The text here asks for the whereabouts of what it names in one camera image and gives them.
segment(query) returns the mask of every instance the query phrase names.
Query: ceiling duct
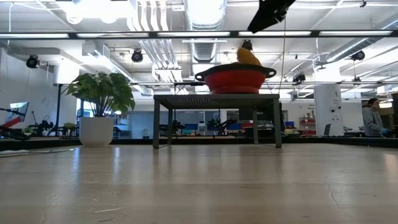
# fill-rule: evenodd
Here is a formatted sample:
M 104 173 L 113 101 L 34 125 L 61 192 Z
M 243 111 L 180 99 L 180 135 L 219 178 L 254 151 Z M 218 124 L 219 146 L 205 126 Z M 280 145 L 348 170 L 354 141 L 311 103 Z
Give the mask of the ceiling duct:
M 396 30 L 398 29 L 398 14 L 394 14 L 390 18 L 386 19 L 384 22 L 380 23 L 375 29 L 384 30 Z M 325 63 L 337 62 L 341 59 L 349 57 L 360 50 L 369 47 L 370 45 L 382 40 L 383 37 L 368 37 L 368 38 L 355 38 L 354 40 L 348 42 L 339 49 L 331 52 L 326 56 Z
M 226 3 L 226 0 L 184 0 L 188 30 L 221 30 Z M 216 56 L 217 47 L 217 43 L 190 44 L 192 57 L 199 63 L 210 63 Z

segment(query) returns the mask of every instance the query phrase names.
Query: dark hair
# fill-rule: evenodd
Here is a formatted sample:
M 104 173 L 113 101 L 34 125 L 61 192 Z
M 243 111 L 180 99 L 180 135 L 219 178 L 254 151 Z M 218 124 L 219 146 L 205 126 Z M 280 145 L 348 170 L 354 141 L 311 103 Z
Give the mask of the dark hair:
M 372 106 L 373 103 L 376 102 L 377 100 L 379 100 L 379 99 L 377 99 L 377 98 L 371 98 L 371 99 L 368 101 L 368 107 Z

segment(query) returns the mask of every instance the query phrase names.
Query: person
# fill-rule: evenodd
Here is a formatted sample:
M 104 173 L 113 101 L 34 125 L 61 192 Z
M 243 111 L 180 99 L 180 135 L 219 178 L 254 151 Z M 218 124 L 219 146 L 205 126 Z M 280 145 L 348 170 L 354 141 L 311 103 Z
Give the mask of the person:
M 362 109 L 363 127 L 365 136 L 370 138 L 383 138 L 383 134 L 387 134 L 387 129 L 383 128 L 379 115 L 380 100 L 372 98 L 368 101 L 368 105 Z

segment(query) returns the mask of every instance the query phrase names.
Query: metal table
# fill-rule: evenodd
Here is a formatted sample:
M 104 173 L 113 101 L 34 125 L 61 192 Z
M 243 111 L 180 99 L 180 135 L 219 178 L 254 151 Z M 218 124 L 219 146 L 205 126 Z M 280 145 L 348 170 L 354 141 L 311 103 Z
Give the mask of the metal table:
M 239 109 L 253 110 L 254 143 L 259 143 L 257 109 L 274 104 L 275 146 L 282 147 L 280 133 L 279 94 L 225 94 L 225 95 L 154 95 L 154 139 L 153 146 L 159 148 L 160 106 L 169 110 L 167 144 L 172 143 L 173 110 L 181 109 Z

